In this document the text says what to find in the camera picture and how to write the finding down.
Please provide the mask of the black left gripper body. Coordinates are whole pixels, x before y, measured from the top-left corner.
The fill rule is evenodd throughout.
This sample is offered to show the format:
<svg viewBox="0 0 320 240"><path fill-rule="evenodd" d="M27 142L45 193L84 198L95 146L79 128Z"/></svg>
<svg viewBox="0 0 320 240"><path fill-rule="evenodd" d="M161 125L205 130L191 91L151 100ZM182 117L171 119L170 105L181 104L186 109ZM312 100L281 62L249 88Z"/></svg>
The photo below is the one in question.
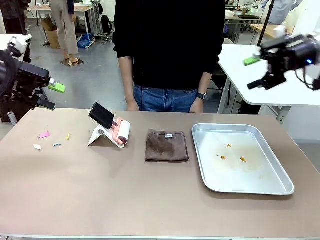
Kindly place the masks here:
<svg viewBox="0 0 320 240"><path fill-rule="evenodd" d="M48 87L50 81L48 70L13 59L11 63L0 62L0 100L3 102L21 102L31 109L38 107L42 97L41 88Z"/></svg>

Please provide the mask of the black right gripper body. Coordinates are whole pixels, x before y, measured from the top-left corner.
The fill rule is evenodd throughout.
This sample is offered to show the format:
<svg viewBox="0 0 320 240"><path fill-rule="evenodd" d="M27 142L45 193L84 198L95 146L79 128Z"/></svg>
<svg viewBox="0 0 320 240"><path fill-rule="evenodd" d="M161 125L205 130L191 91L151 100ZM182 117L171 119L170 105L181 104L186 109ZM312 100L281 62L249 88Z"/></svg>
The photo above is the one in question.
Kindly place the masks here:
<svg viewBox="0 0 320 240"><path fill-rule="evenodd" d="M279 81L284 73L320 62L320 36L317 34L284 35L260 46L260 58L267 61L263 81Z"/></svg>

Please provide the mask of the person's left hand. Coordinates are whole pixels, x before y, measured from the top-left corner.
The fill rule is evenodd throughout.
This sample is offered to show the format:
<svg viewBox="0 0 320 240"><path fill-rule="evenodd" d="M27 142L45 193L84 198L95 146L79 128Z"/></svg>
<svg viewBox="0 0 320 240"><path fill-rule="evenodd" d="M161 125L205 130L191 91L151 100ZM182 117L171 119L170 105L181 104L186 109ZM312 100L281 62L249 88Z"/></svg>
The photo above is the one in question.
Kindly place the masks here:
<svg viewBox="0 0 320 240"><path fill-rule="evenodd" d="M204 101L200 98L196 98L192 103L189 112L195 114L202 114L204 109Z"/></svg>

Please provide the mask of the person's right hand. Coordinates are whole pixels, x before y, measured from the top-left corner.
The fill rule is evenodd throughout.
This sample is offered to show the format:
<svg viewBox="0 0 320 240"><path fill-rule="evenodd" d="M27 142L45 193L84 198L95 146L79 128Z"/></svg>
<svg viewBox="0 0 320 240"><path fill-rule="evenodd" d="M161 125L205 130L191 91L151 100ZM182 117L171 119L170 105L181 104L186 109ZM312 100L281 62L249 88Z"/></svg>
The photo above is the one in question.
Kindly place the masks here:
<svg viewBox="0 0 320 240"><path fill-rule="evenodd" d="M140 111L140 108L134 99L128 100L126 103L127 103L127 110L128 111L133 111L133 112Z"/></svg>

